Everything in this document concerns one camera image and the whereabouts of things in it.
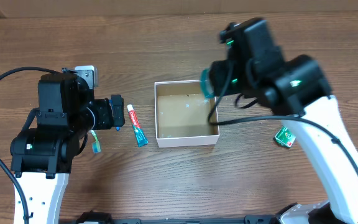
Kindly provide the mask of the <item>blue mouthwash bottle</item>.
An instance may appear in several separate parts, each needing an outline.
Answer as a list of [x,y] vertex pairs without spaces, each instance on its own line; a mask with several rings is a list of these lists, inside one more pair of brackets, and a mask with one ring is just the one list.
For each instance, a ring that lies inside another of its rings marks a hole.
[[201,72],[200,88],[205,98],[211,99],[215,97],[214,89],[209,79],[209,69],[204,69]]

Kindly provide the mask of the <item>white green toothbrush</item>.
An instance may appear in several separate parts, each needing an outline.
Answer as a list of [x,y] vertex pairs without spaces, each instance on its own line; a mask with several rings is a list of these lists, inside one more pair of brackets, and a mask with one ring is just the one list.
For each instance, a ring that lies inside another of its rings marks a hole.
[[97,134],[94,130],[90,131],[91,135],[94,137],[94,142],[92,143],[92,150],[95,154],[98,154],[101,152],[101,146],[100,146],[100,142],[98,140]]

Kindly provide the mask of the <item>green soap packet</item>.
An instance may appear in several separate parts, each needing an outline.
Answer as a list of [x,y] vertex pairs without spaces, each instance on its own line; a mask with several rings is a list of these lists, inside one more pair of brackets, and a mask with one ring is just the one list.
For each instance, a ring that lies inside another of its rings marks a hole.
[[295,139],[295,135],[293,135],[290,130],[285,126],[283,126],[274,137],[274,140],[277,144],[286,148],[291,148],[293,143],[295,142]]

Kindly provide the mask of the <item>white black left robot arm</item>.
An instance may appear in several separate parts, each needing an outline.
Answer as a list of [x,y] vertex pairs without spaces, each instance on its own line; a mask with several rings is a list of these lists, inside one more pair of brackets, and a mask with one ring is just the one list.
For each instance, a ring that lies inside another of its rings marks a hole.
[[[121,95],[96,99],[86,80],[75,73],[48,73],[38,83],[39,107],[30,113],[11,143],[11,169],[24,193],[15,195],[14,223],[26,205],[30,223],[58,223],[71,165],[91,130],[125,123]],[[29,124],[35,119],[36,128]]]

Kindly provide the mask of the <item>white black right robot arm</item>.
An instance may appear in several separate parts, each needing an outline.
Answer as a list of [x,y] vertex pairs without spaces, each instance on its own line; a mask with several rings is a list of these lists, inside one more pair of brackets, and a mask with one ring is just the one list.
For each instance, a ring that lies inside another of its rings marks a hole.
[[219,39],[227,58],[203,71],[205,97],[237,95],[270,109],[267,119],[280,120],[296,137],[328,196],[289,205],[270,222],[358,223],[358,152],[318,62],[308,55],[285,60],[259,17],[230,23]]

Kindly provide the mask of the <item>red white toothpaste tube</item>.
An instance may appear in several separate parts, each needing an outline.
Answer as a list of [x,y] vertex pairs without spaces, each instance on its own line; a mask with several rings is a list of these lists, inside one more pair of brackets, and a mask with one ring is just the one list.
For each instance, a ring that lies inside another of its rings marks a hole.
[[140,126],[140,123],[139,123],[139,120],[137,118],[137,115],[136,115],[136,112],[135,112],[135,109],[134,109],[133,105],[131,105],[131,104],[127,105],[127,110],[128,110],[128,113],[129,113],[129,117],[131,119],[132,127],[134,129],[134,134],[135,134],[135,138],[136,138],[136,141],[137,141],[137,145],[139,147],[147,145],[148,140],[147,140],[147,138],[146,138],[141,126]]

